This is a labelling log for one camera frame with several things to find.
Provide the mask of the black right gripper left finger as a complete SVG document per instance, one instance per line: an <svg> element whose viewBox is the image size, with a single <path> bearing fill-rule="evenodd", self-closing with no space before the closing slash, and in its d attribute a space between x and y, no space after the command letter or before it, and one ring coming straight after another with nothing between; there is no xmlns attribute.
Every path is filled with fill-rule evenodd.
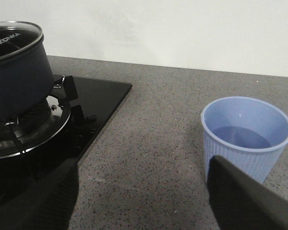
<svg viewBox="0 0 288 230"><path fill-rule="evenodd" d="M69 158L38 184L0 206L0 230L66 230L78 191L77 159Z"/></svg>

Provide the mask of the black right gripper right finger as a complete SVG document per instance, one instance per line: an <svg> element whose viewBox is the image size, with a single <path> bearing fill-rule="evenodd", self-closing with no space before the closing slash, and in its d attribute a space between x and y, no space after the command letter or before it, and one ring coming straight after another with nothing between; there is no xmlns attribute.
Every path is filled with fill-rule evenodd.
<svg viewBox="0 0 288 230"><path fill-rule="evenodd" d="M209 162L209 203L222 230L288 230L288 201L222 156Z"/></svg>

